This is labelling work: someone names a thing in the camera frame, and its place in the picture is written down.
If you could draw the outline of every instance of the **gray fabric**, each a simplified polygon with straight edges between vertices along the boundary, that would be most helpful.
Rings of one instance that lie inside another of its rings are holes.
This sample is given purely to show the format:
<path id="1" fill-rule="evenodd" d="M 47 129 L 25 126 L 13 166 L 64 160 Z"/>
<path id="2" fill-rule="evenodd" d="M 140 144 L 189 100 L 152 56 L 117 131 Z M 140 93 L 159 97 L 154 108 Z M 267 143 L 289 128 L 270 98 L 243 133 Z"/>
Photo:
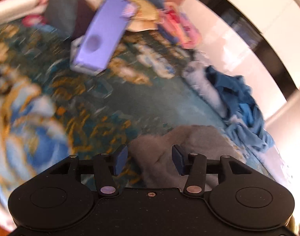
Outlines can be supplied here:
<path id="1" fill-rule="evenodd" d="M 172 146 L 180 145 L 186 153 L 196 152 L 208 159 L 219 159 L 227 154 L 245 162 L 213 126 L 178 126 L 163 136 L 141 135 L 132 140 L 128 150 L 142 170 L 142 177 L 149 188 L 185 186 L 188 176 L 180 176 L 172 161 Z M 218 184 L 217 175 L 207 175 L 205 190 Z"/>
<path id="2" fill-rule="evenodd" d="M 227 107 L 221 100 L 219 93 L 208 81 L 205 74 L 205 61 L 189 62 L 183 70 L 182 76 L 186 82 L 201 96 L 218 114 L 224 118 Z"/>
<path id="3" fill-rule="evenodd" d="M 71 36 L 77 18 L 78 0 L 49 0 L 45 18 L 49 24 Z"/>

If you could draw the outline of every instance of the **gray towel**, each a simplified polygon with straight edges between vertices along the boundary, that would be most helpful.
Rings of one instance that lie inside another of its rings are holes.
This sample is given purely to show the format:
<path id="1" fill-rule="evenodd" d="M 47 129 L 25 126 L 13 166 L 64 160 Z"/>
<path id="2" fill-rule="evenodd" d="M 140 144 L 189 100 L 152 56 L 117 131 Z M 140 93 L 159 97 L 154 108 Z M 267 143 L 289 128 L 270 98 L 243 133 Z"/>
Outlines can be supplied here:
<path id="1" fill-rule="evenodd" d="M 208 159 L 230 155 L 245 163 L 242 154 L 235 151 L 218 130 L 212 126 L 178 126 L 163 136 L 141 135 L 132 140 L 128 150 L 142 170 L 148 188 L 185 186 L 188 176 L 180 176 L 172 161 L 172 146 L 180 145 L 186 153 L 196 152 Z M 205 190 L 218 184 L 217 175 L 207 175 Z"/>

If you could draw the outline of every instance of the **red object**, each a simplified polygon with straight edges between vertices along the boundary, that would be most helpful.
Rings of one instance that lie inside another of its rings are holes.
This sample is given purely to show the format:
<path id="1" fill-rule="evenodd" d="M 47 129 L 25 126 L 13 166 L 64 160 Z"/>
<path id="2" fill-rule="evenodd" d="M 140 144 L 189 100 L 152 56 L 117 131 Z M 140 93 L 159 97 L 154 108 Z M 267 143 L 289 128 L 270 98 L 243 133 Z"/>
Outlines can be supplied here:
<path id="1" fill-rule="evenodd" d="M 32 14 L 32 15 L 28 15 L 24 19 L 22 19 L 22 24 L 26 27 L 32 27 L 37 24 L 45 25 L 46 19 L 41 15 Z"/>

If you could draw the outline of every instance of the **gray cloth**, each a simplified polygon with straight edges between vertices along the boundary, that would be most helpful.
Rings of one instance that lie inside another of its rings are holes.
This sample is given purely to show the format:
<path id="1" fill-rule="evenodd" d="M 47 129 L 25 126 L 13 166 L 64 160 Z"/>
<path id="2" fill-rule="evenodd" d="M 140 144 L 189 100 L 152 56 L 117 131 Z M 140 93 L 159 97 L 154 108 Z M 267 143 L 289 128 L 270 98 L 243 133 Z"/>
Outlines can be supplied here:
<path id="1" fill-rule="evenodd" d="M 242 162 L 242 154 L 236 152 L 218 130 L 212 126 L 178 126 L 163 136 L 141 135 L 132 140 L 128 150 L 142 170 L 148 188 L 185 186 L 188 176 L 180 176 L 172 161 L 172 146 L 180 145 L 186 153 L 196 152 L 208 159 L 230 155 Z M 217 175 L 207 175 L 205 190 L 218 184 Z"/>
<path id="2" fill-rule="evenodd" d="M 206 78 L 205 63 L 199 61 L 189 62 L 183 70 L 182 76 L 221 118 L 226 117 L 227 107 L 221 100 L 219 93 Z"/>

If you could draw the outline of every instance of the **metal screw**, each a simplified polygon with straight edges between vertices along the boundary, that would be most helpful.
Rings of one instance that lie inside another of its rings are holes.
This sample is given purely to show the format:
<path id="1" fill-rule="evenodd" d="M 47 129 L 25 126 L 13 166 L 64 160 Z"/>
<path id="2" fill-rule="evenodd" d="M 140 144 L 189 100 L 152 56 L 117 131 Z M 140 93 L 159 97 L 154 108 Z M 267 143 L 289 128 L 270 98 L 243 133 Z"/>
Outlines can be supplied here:
<path id="1" fill-rule="evenodd" d="M 104 194 L 113 194 L 116 189 L 113 186 L 103 186 L 100 191 Z"/>
<path id="2" fill-rule="evenodd" d="M 148 195 L 149 197 L 154 197 L 154 196 L 156 195 L 156 193 L 154 193 L 154 192 L 149 192 L 149 193 L 147 193 L 147 195 Z"/>
<path id="3" fill-rule="evenodd" d="M 189 187 L 186 188 L 186 191 L 188 191 L 191 194 L 198 194 L 202 191 L 200 186 L 197 185 L 191 185 Z"/>

